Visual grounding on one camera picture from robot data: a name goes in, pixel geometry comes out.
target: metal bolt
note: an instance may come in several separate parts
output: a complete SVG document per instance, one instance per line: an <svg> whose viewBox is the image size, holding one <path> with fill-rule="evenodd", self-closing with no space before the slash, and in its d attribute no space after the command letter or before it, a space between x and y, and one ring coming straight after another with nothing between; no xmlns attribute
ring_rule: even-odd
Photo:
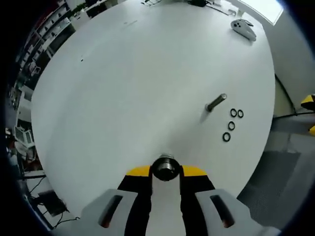
<svg viewBox="0 0 315 236"><path fill-rule="evenodd" d="M206 104L206 111L211 112L217 105L223 102L227 98L225 93L222 93L219 97L217 97L212 103Z"/></svg>

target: white round table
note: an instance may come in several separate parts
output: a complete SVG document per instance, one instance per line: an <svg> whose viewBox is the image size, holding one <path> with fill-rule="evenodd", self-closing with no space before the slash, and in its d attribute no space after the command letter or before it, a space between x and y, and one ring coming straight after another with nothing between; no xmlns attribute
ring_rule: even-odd
<svg viewBox="0 0 315 236"><path fill-rule="evenodd" d="M216 188L242 191L268 138L275 81L264 31L254 27L250 43L232 20L207 7L128 0L62 45L35 88L31 119L39 159L70 212L163 152L204 169ZM227 99L205 117L221 93ZM244 117L232 118L232 108Z"/></svg>

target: rubber ring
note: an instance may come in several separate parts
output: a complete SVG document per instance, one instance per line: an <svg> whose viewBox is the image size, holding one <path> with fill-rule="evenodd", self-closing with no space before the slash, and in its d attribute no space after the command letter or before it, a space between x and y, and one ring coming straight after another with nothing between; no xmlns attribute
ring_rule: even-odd
<svg viewBox="0 0 315 236"><path fill-rule="evenodd" d="M238 111L237 111L237 116L238 116L239 118L243 118L244 112L243 112L242 110L238 110Z"/></svg>
<svg viewBox="0 0 315 236"><path fill-rule="evenodd" d="M237 116L237 111L234 108L232 108L231 111L230 111L230 114L231 114L232 117L236 117Z"/></svg>
<svg viewBox="0 0 315 236"><path fill-rule="evenodd" d="M231 139L231 135L228 132L225 132L222 136L223 141L228 142Z"/></svg>
<svg viewBox="0 0 315 236"><path fill-rule="evenodd" d="M233 121L230 121L227 125L228 130L232 131L235 129L235 123Z"/></svg>

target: desk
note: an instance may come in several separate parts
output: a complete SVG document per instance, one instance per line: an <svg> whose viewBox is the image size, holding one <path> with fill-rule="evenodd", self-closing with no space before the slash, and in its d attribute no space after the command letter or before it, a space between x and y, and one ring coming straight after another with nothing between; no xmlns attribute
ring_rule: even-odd
<svg viewBox="0 0 315 236"><path fill-rule="evenodd" d="M38 156L74 215L162 152L237 196L264 150L275 79L266 35L250 43L234 18L186 3L123 2L56 52L32 97ZM204 106L227 99L203 119ZM244 117L233 119L231 108ZM236 128L222 141L227 124Z"/></svg>

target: black o-ring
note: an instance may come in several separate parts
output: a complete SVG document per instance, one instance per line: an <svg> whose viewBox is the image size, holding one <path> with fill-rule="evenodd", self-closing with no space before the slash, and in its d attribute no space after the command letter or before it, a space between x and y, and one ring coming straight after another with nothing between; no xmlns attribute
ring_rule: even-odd
<svg viewBox="0 0 315 236"><path fill-rule="evenodd" d="M233 121L230 121L230 122L228 123L228 125L227 125L227 128L228 128L228 130L230 130L230 131L234 130L234 129L235 129L235 123L234 123Z"/></svg>
<svg viewBox="0 0 315 236"><path fill-rule="evenodd" d="M237 111L237 116L238 116L239 118L243 118L244 112L243 112L242 110L238 110L238 111Z"/></svg>
<svg viewBox="0 0 315 236"><path fill-rule="evenodd" d="M223 134L223 136L222 136L222 139L223 139L223 141L225 141L225 142L230 141L230 139L231 139L230 133L225 132L225 133Z"/></svg>
<svg viewBox="0 0 315 236"><path fill-rule="evenodd" d="M237 116L237 110L232 108L231 111L230 111L230 114L232 117L236 117Z"/></svg>

